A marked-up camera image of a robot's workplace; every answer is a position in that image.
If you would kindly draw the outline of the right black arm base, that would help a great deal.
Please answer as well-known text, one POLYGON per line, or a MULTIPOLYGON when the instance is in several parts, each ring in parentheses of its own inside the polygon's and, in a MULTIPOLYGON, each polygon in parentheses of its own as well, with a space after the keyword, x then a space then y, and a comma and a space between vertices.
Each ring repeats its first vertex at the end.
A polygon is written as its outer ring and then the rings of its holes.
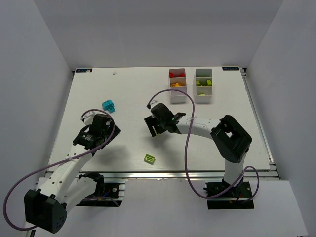
MULTIPOLYGON (((229 184, 222 179, 221 182, 207 182, 203 188, 208 197, 214 196, 229 184)), ((221 196, 207 200, 208 210, 238 210, 238 209, 254 209, 254 202, 250 200, 252 197, 252 189, 248 181, 243 178, 236 186, 233 186, 221 196)))

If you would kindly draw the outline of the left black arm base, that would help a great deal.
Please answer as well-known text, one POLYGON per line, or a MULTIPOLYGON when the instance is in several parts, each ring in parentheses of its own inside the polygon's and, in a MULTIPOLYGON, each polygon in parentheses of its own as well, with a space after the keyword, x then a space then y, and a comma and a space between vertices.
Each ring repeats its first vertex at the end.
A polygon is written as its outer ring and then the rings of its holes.
POLYGON ((75 191, 81 192, 82 200, 78 206, 85 207, 120 207, 120 183, 104 180, 104 176, 97 172, 87 172, 79 175, 73 185, 75 191))

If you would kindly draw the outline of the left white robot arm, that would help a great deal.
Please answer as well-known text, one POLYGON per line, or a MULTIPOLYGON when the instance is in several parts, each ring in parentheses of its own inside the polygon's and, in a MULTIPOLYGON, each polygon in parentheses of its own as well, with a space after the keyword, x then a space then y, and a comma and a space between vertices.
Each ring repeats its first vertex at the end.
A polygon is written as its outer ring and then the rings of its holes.
POLYGON ((62 228, 68 213, 82 200, 98 198, 107 192, 103 175, 80 174, 80 171, 120 129, 108 114, 88 112, 81 119, 85 127, 73 140, 66 162, 58 165, 39 188, 28 190, 24 196, 26 221, 53 234, 62 228))

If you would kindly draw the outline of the lime 2x2 lego brick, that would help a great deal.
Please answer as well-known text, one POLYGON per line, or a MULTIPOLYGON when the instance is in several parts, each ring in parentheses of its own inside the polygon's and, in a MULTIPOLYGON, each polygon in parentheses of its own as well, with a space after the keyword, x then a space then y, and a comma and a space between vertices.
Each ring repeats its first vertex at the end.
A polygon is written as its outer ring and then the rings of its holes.
POLYGON ((146 162, 148 164, 154 164, 155 157, 150 155, 150 154, 146 154, 145 157, 144 157, 144 162, 146 162))

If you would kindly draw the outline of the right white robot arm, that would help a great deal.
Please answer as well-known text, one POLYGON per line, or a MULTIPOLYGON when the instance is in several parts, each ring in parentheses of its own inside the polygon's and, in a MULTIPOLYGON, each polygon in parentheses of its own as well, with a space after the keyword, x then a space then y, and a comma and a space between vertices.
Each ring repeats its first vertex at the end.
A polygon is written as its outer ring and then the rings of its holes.
POLYGON ((190 186, 188 171, 188 144, 191 135, 212 140, 220 155, 225 159, 222 187, 225 191, 236 190, 243 182, 243 164, 249 151, 252 138, 231 115, 221 119, 205 119, 188 116, 185 113, 173 114, 163 103, 151 109, 151 115, 144 118, 152 137, 164 132, 186 134, 185 174, 190 186))

